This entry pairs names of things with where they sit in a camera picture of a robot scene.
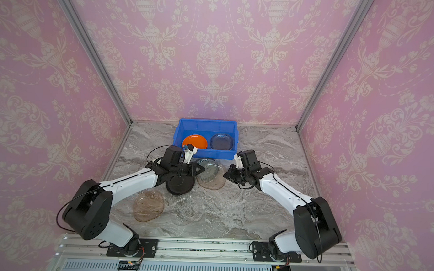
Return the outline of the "brown clear plate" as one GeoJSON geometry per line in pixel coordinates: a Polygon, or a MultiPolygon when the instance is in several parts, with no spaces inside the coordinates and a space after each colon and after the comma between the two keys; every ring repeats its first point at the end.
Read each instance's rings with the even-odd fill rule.
{"type": "Polygon", "coordinates": [[[220,169],[218,172],[206,172],[199,174],[196,176],[196,181],[198,184],[208,190],[219,190],[221,189],[225,183],[226,179],[224,178],[225,167],[222,165],[220,161],[220,169]]]}
{"type": "Polygon", "coordinates": [[[133,216],[138,222],[149,222],[163,213],[164,203],[163,195],[158,191],[140,192],[133,203],[133,216]]]}

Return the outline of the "orange plastic plate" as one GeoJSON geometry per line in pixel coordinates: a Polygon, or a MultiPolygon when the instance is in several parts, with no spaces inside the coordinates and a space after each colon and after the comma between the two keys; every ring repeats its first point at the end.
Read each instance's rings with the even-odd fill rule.
{"type": "Polygon", "coordinates": [[[192,145],[198,149],[207,149],[208,148],[207,139],[204,136],[201,136],[199,134],[193,134],[193,135],[187,136],[183,140],[182,146],[185,147],[188,145],[192,145]]]}

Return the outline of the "grey clear plate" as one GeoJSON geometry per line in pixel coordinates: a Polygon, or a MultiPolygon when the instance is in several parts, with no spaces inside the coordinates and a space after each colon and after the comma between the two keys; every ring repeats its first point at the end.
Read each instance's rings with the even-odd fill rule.
{"type": "Polygon", "coordinates": [[[211,138],[210,146],[214,150],[230,151],[234,147],[234,139],[226,133],[216,134],[211,138]]]}

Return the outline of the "clear glass plate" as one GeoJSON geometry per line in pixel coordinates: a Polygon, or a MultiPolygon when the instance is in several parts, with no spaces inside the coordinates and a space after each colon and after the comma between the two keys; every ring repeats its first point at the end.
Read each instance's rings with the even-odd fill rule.
{"type": "Polygon", "coordinates": [[[198,222],[202,216],[203,205],[201,202],[190,197],[179,199],[175,202],[173,222],[178,226],[185,226],[198,222]]]}

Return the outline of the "blue floral patterned plate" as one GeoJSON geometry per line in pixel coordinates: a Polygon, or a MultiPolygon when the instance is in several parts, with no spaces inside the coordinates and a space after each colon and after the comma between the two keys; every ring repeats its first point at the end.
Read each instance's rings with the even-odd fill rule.
{"type": "Polygon", "coordinates": [[[220,163],[216,159],[211,158],[200,158],[197,161],[197,164],[205,169],[206,172],[218,172],[220,167],[220,163]]]}

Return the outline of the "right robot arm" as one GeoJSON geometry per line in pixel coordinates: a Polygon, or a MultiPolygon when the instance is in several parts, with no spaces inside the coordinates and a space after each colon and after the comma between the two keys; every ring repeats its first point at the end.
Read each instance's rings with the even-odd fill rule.
{"type": "Polygon", "coordinates": [[[342,241],[342,235],[329,203],[312,198],[285,183],[274,169],[263,167],[253,150],[239,152],[224,178],[239,187],[250,185],[275,199],[293,217],[294,230],[269,237],[271,256],[281,260],[290,252],[322,261],[322,255],[342,241]]]}

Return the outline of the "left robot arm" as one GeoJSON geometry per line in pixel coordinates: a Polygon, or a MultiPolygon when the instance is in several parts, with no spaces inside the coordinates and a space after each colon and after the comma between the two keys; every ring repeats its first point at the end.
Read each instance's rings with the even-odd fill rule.
{"type": "Polygon", "coordinates": [[[135,173],[101,183],[83,182],[64,206],[63,221],[84,240],[104,240],[126,257],[137,255],[141,250],[139,235],[127,225],[111,220],[111,208],[131,195],[164,183],[168,185],[178,178],[194,181],[205,170],[191,161],[197,151],[190,144],[184,148],[172,145],[163,157],[148,162],[135,173]]]}

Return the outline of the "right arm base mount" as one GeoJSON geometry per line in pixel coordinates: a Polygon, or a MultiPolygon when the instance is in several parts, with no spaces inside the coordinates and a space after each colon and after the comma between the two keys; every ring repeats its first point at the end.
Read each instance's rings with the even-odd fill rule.
{"type": "Polygon", "coordinates": [[[253,241],[249,245],[255,262],[276,262],[276,263],[301,263],[302,257],[298,252],[280,253],[272,249],[269,242],[253,241]]]}

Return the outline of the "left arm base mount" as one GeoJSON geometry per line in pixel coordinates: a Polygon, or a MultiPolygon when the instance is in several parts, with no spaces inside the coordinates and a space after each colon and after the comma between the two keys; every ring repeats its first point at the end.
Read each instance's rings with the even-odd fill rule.
{"type": "Polygon", "coordinates": [[[128,244],[124,248],[120,248],[114,244],[107,250],[107,257],[133,257],[150,259],[155,258],[155,253],[158,250],[158,239],[140,238],[136,244],[128,244]]]}

